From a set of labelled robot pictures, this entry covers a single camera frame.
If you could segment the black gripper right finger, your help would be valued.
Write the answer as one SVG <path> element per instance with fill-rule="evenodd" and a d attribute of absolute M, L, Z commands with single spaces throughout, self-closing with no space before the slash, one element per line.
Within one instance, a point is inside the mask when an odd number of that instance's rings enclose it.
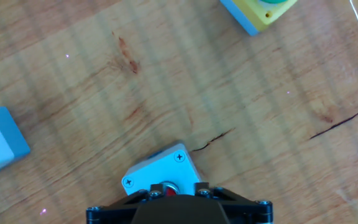
<path fill-rule="evenodd" d="M 210 187 L 208 182 L 195 184 L 195 196 L 217 202 L 229 223 L 273 223 L 273 203 L 269 200 L 249 200 L 223 187 Z"/>

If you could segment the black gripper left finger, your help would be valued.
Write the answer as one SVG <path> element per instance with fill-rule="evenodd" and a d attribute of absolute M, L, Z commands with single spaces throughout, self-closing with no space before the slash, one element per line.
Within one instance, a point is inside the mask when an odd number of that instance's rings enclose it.
<path fill-rule="evenodd" d="M 108 206 L 89 207 L 86 209 L 87 224 L 131 222 L 141 205 L 166 196 L 165 184 L 152 184 L 150 189 L 140 189 Z"/>

